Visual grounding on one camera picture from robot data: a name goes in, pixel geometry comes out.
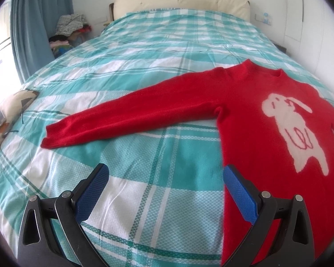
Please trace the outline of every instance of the pile of clothes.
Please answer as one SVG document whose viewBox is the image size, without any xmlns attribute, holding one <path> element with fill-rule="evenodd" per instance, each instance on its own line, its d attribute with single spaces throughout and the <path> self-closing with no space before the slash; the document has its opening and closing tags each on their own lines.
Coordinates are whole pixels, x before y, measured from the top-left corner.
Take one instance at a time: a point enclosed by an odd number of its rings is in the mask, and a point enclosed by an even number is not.
<svg viewBox="0 0 334 267">
<path fill-rule="evenodd" d="M 84 43 L 85 33 L 92 30 L 82 14 L 63 15 L 59 18 L 56 34 L 48 39 L 55 58 Z"/>
</svg>

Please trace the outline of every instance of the wall outlet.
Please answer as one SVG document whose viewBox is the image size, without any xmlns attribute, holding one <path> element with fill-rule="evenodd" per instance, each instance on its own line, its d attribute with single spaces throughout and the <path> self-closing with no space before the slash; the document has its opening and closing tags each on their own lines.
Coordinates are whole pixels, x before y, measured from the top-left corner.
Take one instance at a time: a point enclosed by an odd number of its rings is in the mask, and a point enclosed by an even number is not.
<svg viewBox="0 0 334 267">
<path fill-rule="evenodd" d="M 272 25 L 272 19 L 267 13 L 264 13 L 264 15 L 255 14 L 255 20 L 268 25 Z"/>
</svg>

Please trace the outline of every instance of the headboard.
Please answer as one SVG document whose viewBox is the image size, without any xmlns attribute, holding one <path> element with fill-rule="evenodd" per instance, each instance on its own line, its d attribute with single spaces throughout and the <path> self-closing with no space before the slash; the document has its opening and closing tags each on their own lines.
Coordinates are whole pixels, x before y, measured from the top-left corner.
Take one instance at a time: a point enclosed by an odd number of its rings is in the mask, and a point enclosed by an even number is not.
<svg viewBox="0 0 334 267">
<path fill-rule="evenodd" d="M 212 10 L 250 21 L 250 2 L 248 0 L 116 0 L 109 5 L 112 21 L 128 12 L 160 8 Z"/>
</svg>

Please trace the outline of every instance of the teal and white plaid bedspread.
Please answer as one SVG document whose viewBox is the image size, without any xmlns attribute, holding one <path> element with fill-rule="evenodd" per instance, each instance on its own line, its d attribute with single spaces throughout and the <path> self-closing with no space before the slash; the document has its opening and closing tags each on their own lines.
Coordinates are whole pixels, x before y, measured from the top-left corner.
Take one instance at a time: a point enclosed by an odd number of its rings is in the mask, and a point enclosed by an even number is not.
<svg viewBox="0 0 334 267">
<path fill-rule="evenodd" d="M 334 95 L 257 28 L 212 11 L 130 13 L 33 75 L 23 88 L 40 95 L 0 148 L 0 229 L 14 253 L 30 195 L 58 196 L 105 163 L 110 180 L 82 226 L 108 264 L 218 266 L 228 238 L 222 236 L 222 159 L 214 120 L 57 150 L 39 145 L 46 125 L 70 114 L 186 72 L 231 67 L 247 58 L 284 69 L 334 105 Z M 54 225 L 67 256 L 76 260 Z"/>
</svg>

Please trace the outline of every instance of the curtain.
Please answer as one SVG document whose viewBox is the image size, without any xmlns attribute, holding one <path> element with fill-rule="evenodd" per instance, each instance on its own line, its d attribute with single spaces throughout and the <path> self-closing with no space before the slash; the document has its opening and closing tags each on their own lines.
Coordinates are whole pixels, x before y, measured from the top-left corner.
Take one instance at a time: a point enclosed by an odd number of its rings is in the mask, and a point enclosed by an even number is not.
<svg viewBox="0 0 334 267">
<path fill-rule="evenodd" d="M 54 60 L 48 38 L 59 17 L 72 13 L 72 0 L 11 1 L 11 44 L 21 83 Z"/>
</svg>

